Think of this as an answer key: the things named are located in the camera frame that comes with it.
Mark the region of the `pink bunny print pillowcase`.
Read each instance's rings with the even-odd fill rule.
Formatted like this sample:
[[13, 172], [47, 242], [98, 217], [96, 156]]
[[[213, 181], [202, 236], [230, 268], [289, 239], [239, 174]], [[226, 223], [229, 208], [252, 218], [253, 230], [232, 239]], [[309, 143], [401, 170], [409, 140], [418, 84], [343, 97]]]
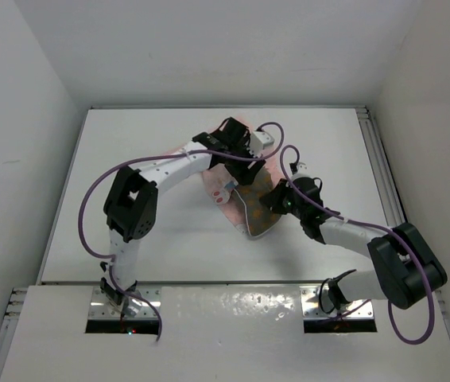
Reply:
[[249, 132], [265, 131], [273, 136], [275, 143], [272, 147], [262, 152], [259, 156], [254, 156], [250, 152], [249, 142], [246, 152], [251, 158], [235, 157], [219, 151], [210, 149], [214, 139], [209, 135], [212, 131], [205, 131], [194, 136], [190, 142], [184, 144], [170, 154], [167, 160], [170, 167], [177, 170], [181, 179], [199, 173], [202, 177], [204, 188], [214, 204], [219, 207], [225, 217], [241, 232], [248, 235], [244, 212], [234, 197], [235, 188], [239, 185], [237, 181], [227, 172], [225, 164], [230, 160], [253, 162], [265, 161], [262, 170], [268, 170], [274, 181], [280, 176], [273, 165], [273, 158], [285, 140], [285, 132], [279, 123], [264, 123], [255, 129], [248, 127]]

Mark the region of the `grey pillow with orange flowers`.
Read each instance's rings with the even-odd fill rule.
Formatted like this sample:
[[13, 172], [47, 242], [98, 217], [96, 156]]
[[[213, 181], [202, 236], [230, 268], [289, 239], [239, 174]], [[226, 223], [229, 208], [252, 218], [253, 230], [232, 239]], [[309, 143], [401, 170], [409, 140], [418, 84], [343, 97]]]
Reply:
[[252, 239], [266, 234], [281, 218], [260, 201], [272, 190], [273, 180], [268, 170], [260, 170], [251, 185], [235, 188], [234, 197], [244, 212], [246, 231]]

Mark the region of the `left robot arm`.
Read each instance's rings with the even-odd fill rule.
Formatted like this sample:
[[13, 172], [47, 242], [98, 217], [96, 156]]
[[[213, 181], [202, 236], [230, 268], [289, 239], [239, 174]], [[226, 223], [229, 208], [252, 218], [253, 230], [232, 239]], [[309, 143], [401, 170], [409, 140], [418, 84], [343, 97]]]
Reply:
[[274, 144], [273, 137], [251, 131], [236, 119], [226, 119], [213, 132], [202, 132], [177, 151], [152, 160], [138, 169], [121, 168], [104, 205], [110, 229], [113, 275], [100, 282], [102, 292], [118, 308], [126, 305], [127, 291], [134, 291], [134, 266], [141, 240], [152, 229], [159, 197], [188, 177], [206, 170], [224, 169], [216, 181], [213, 199], [224, 203], [233, 188], [251, 185], [265, 165], [262, 155]]

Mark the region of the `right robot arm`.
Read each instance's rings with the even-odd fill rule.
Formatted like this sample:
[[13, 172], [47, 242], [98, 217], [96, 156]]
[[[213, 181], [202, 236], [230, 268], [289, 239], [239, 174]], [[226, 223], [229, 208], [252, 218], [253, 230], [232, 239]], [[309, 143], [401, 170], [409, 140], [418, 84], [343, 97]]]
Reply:
[[386, 300], [406, 310], [448, 281], [447, 273], [418, 229], [403, 223], [384, 232], [373, 224], [346, 220], [324, 207], [315, 179], [282, 179], [260, 198], [271, 212], [295, 216], [305, 235], [364, 255], [373, 271], [345, 271], [324, 281], [319, 295], [322, 311], [330, 314], [358, 299]]

